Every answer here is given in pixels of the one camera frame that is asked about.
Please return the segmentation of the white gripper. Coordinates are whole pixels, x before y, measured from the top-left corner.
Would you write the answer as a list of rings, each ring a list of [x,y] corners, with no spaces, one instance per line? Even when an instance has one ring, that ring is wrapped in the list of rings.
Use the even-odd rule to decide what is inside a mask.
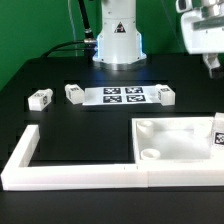
[[[224,0],[176,0],[184,44],[190,54],[203,54],[212,79],[223,77],[217,53],[224,53]]]

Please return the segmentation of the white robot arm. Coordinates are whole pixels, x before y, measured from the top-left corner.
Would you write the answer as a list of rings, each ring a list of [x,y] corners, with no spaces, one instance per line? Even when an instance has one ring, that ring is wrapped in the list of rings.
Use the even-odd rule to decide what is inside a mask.
[[[136,0],[101,0],[102,30],[97,36],[94,64],[126,70],[143,63],[142,35],[136,29]],[[218,59],[224,53],[224,0],[176,0],[189,54],[201,54],[211,78],[224,77]]]

